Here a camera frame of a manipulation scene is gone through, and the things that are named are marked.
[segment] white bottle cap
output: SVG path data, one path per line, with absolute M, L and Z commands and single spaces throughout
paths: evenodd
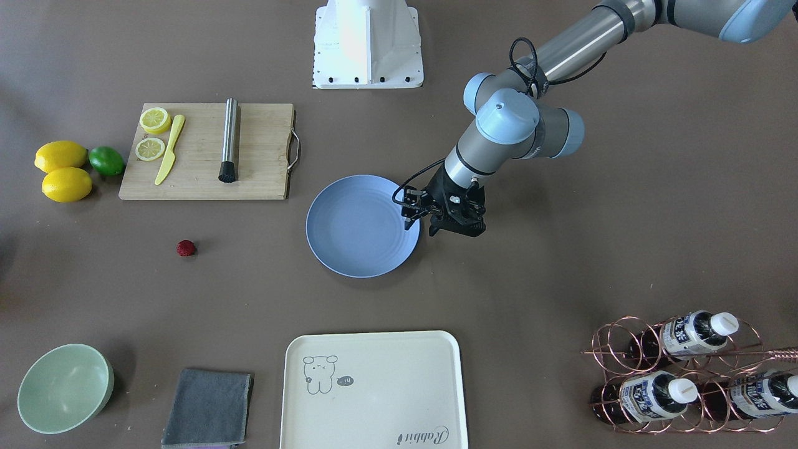
M 793 396 L 798 396 L 798 375 L 791 375 L 787 379 L 787 389 Z
M 740 328 L 740 322 L 731 313 L 721 312 L 712 315 L 712 318 L 709 319 L 709 326 L 719 336 L 730 336 Z
M 668 382 L 668 394 L 678 403 L 691 403 L 698 399 L 698 388 L 689 379 L 673 379 Z

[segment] gray cloth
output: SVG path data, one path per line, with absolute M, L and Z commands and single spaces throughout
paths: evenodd
M 243 443 L 250 379 L 248 374 L 184 369 L 161 447 L 232 447 Z

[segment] bottle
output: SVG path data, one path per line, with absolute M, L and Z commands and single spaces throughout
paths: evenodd
M 620 384 L 597 387 L 591 403 L 593 412 L 605 423 L 648 423 L 676 418 L 697 397 L 698 390 L 689 379 L 657 371 L 630 377 Z
M 708 419 L 725 421 L 727 413 L 729 421 L 798 414 L 798 375 L 770 370 L 735 380 L 729 389 L 732 411 L 721 390 L 728 386 L 707 383 L 701 387 Z
M 711 354 L 722 349 L 728 336 L 739 328 L 740 323 L 731 313 L 713 315 L 699 310 L 652 328 L 662 344 L 662 356 L 657 363 L 654 362 L 661 349 L 651 329 L 638 336 L 639 346 L 637 341 L 630 340 L 626 358 L 639 360 L 640 369 L 663 369 L 680 362 L 680 356 Z

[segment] white tray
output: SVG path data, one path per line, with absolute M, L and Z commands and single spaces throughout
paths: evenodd
M 297 338 L 286 350 L 280 447 L 467 448 L 457 341 L 443 331 Z

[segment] lemon slice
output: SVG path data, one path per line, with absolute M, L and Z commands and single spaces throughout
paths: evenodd
M 136 157 L 142 161 L 154 161 L 166 150 L 164 141 L 158 137 L 147 137 L 136 145 Z
M 150 134 L 161 134 L 169 129 L 172 118 L 164 108 L 150 108 L 141 113 L 139 125 Z

